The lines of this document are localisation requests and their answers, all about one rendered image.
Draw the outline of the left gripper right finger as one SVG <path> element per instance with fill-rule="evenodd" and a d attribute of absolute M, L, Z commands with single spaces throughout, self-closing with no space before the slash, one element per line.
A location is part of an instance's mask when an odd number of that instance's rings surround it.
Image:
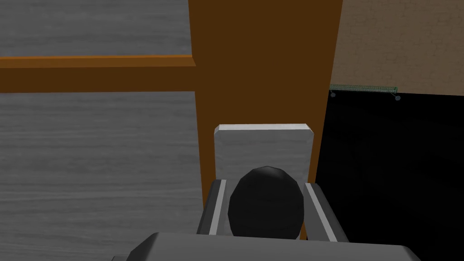
<path fill-rule="evenodd" d="M 304 224 L 310 241 L 349 242 L 322 189 L 305 183 Z"/>

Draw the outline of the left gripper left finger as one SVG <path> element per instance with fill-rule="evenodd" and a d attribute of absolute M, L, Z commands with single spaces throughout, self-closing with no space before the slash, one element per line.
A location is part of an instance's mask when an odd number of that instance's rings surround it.
<path fill-rule="evenodd" d="M 196 234 L 225 235 L 227 192 L 224 179 L 212 182 Z"/>

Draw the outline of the green bar with grey wheels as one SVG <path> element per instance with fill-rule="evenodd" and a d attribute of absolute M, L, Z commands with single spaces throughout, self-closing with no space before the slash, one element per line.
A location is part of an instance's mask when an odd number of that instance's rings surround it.
<path fill-rule="evenodd" d="M 390 86 L 367 86 L 367 85 L 343 85 L 343 84 L 330 84 L 329 96 L 336 97 L 335 92 L 369 92 L 369 93 L 389 93 L 399 101 L 401 97 L 397 95 L 398 88 Z"/>

